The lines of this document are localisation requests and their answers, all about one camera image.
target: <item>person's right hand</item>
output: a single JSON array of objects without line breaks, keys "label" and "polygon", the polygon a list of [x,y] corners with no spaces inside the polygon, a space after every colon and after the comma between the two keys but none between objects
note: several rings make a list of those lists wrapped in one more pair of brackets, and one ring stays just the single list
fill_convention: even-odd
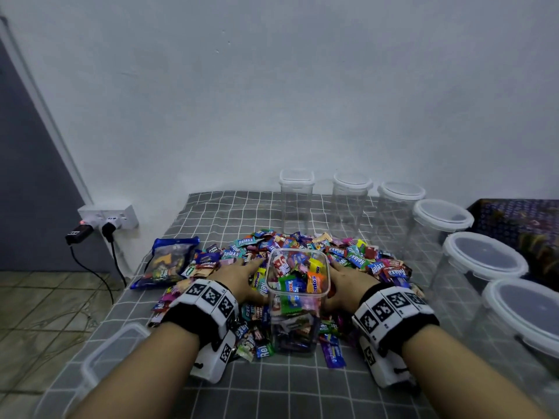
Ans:
[{"label": "person's right hand", "polygon": [[344,309],[351,314],[355,313],[363,295],[379,283],[373,276],[351,267],[344,267],[337,261],[332,261],[328,268],[330,278],[336,286],[336,294],[327,298],[325,302],[325,308],[329,312]]}]

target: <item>hand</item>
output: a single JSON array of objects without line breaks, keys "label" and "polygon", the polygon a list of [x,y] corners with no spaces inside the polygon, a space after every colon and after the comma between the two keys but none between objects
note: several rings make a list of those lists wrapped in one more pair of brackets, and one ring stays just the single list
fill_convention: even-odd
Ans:
[{"label": "hand", "polygon": [[243,266],[242,259],[239,259],[232,265],[220,267],[220,269],[211,274],[208,279],[221,282],[229,288],[229,291],[231,291],[239,304],[245,301],[254,304],[266,304],[268,302],[268,297],[255,291],[248,284],[249,276],[255,274],[263,261],[264,259],[255,259],[248,262],[246,266]]},{"label": "hand", "polygon": [[359,272],[357,269],[344,267],[337,261],[332,261],[330,266],[330,278],[336,286],[336,294],[327,298],[325,308],[331,312],[336,309],[344,309],[353,314],[359,309],[359,302],[367,290],[378,284],[373,276]]}]

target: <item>clear plastic container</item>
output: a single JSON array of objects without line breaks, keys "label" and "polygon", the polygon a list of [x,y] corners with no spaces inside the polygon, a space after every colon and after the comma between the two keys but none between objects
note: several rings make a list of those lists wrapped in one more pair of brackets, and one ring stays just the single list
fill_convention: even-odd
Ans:
[{"label": "clear plastic container", "polygon": [[124,360],[138,344],[149,337],[150,331],[140,324],[124,325],[112,337],[98,346],[83,361],[80,372],[83,382],[78,396],[84,398],[99,382]]},{"label": "clear plastic container", "polygon": [[[312,262],[302,260],[310,273],[319,267],[319,273],[324,277],[319,283],[315,283],[314,290],[318,292],[306,293],[295,292],[296,285],[289,282],[291,291],[282,290],[281,276],[278,273],[275,261],[285,261],[291,272],[288,275],[296,275],[293,271],[295,264],[294,256],[304,256],[314,259]],[[272,328],[272,344],[276,352],[296,352],[300,354],[312,354],[318,342],[320,318],[322,316],[324,301],[330,291],[330,271],[328,270],[328,259],[325,254],[317,250],[299,250],[296,248],[278,248],[270,254],[268,268],[266,271],[266,283],[268,285],[270,300],[270,315]]]},{"label": "clear plastic container", "polygon": [[[337,172],[334,175],[329,221],[332,228],[340,235],[348,236],[347,231],[352,237],[357,235],[368,193],[372,187],[373,181],[360,173]],[[346,230],[344,225],[348,225],[349,230]]]},{"label": "clear plastic container", "polygon": [[525,279],[487,284],[463,342],[528,394],[545,397],[559,370],[559,293]]},{"label": "clear plastic container", "polygon": [[383,182],[377,191],[379,197],[369,239],[376,241],[379,236],[388,251],[399,253],[408,232],[413,206],[425,197],[425,190],[407,182]]},{"label": "clear plastic container", "polygon": [[437,298],[437,291],[448,286],[442,276],[452,268],[471,275],[470,283],[481,293],[489,281],[526,275],[528,262],[497,239],[473,232],[453,233],[444,240],[443,256],[429,283],[428,298]]},{"label": "clear plastic container", "polygon": [[466,209],[444,200],[425,198],[412,209],[402,248],[396,257],[402,260],[425,261],[426,255],[440,253],[444,239],[453,232],[473,225],[473,216]]},{"label": "clear plastic container", "polygon": [[304,169],[283,169],[279,173],[282,204],[282,232],[309,232],[314,172]]}]

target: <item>gray checkered tablecloth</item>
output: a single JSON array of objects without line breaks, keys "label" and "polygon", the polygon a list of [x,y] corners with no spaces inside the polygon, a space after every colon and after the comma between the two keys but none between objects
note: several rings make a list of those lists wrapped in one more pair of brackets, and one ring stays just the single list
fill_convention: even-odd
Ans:
[{"label": "gray checkered tablecloth", "polygon": [[[338,237],[360,237],[388,250],[398,248],[405,228],[405,215],[393,211],[391,220],[373,227],[376,200],[368,199],[359,235],[345,225],[332,229],[328,216],[330,196],[312,196],[310,233],[330,231]],[[185,208],[165,232],[164,237],[186,238],[198,235],[202,246],[213,243],[227,246],[240,236],[260,228],[282,226],[280,193],[218,191],[192,194]],[[286,222],[286,232],[302,229],[299,222]],[[413,281],[425,285],[441,258],[438,236],[421,229],[414,232],[406,252],[406,264],[413,269]],[[136,270],[138,278],[150,255]],[[448,270],[442,275],[441,297],[433,308],[441,325],[459,336],[480,306],[480,297],[464,275]],[[124,324],[147,324],[151,308],[162,289],[127,289],[108,317],[82,350],[68,362],[41,399],[36,417],[61,417],[79,401],[77,388],[82,382],[80,365],[88,354],[111,337]],[[475,332],[467,344],[521,388],[547,379],[545,369],[513,339],[513,334],[498,321],[490,321]],[[357,349],[343,345],[344,369],[328,369],[320,349],[310,358],[275,355],[252,363],[237,360],[227,366],[216,385],[189,379],[173,409],[177,418],[277,418],[374,417],[396,419],[432,418],[436,414],[423,396],[401,389],[380,389],[368,372]],[[149,396],[149,388],[144,395]],[[557,386],[551,393],[535,394],[550,409],[558,403]]]}]

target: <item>person's left hand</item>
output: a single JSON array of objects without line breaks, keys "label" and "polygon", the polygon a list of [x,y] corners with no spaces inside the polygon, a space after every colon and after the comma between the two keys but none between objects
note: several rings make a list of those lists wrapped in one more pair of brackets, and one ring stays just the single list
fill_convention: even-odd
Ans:
[{"label": "person's left hand", "polygon": [[254,304],[265,304],[268,297],[263,296],[248,284],[248,278],[255,274],[264,259],[255,259],[243,266],[243,260],[239,259],[232,265],[220,267],[208,279],[221,282],[233,294],[239,304],[245,301]]}]

